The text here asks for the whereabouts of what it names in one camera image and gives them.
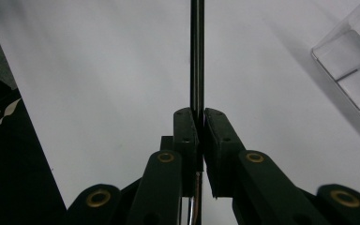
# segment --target white backdrop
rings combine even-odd
[[[360,117],[310,49],[360,0],[206,0],[205,106],[300,188],[360,191]],[[67,206],[143,174],[189,102],[189,1],[0,0],[0,42]],[[205,181],[204,224],[235,224]]]

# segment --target transparent box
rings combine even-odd
[[[360,112],[360,5],[312,49],[312,55]]]

